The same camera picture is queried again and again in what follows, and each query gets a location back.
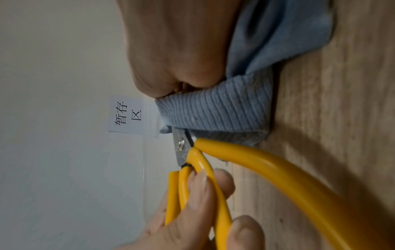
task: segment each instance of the hand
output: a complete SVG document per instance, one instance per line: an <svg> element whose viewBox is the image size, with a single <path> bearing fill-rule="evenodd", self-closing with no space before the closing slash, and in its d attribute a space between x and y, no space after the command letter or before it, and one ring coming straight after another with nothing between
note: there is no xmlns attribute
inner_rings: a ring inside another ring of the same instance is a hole
<svg viewBox="0 0 395 250"><path fill-rule="evenodd" d="M158 98L225 76L242 0L117 0L136 87Z"/></svg>
<svg viewBox="0 0 395 250"><path fill-rule="evenodd" d="M214 171L215 179L225 198L235 192L232 176L224 170ZM132 244L118 250L210 250L215 249L214 241L208 240L214 222L215 191L205 171L193 172L188 179L190 197L179 216L164 226L167 194L156 215ZM227 250L263 250L265 240L260 225L249 216L241 216L233 221L227 237Z"/></svg>

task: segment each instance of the fabric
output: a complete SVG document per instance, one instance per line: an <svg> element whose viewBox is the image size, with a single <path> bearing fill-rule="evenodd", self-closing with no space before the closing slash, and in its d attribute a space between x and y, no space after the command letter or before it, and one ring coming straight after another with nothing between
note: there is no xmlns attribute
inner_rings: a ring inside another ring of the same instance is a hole
<svg viewBox="0 0 395 250"><path fill-rule="evenodd" d="M156 100L171 127L197 138L254 146L270 132L272 67L324 45L332 30L325 0L246 0L230 43L226 79L210 89Z"/></svg>

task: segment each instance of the yellow scissors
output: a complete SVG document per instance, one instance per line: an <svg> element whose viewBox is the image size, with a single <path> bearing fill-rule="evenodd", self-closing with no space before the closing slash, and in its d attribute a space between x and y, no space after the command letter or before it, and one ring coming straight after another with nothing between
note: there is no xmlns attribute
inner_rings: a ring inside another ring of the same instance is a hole
<svg viewBox="0 0 395 250"><path fill-rule="evenodd" d="M169 173L165 224L175 219L189 197L190 173L204 169L216 191L215 243L226 250L226 237L232 218L214 171L202 152L234 162L268 179L288 196L337 250L389 250L390 245L344 200L320 181L290 162L251 147L199 138L192 140L188 130L172 128L180 171Z"/></svg>

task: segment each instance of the metal rivet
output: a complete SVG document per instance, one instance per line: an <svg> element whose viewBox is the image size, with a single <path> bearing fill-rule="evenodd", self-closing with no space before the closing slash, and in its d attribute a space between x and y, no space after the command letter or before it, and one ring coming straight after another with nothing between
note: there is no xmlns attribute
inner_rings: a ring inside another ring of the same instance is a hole
<svg viewBox="0 0 395 250"><path fill-rule="evenodd" d="M184 139L181 139L181 140L178 142L178 147L177 147L177 149L178 149L179 151L182 151L182 150L184 149L184 144L185 144Z"/></svg>

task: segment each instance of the wood grain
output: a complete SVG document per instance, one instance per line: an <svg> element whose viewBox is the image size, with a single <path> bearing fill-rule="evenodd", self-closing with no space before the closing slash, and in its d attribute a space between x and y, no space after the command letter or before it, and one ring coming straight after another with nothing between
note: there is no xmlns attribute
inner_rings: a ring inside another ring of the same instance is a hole
<svg viewBox="0 0 395 250"><path fill-rule="evenodd" d="M343 0L328 45L277 67L273 132L260 148L317 177L395 246L395 2ZM233 165L232 214L268 250L331 249L269 182Z"/></svg>

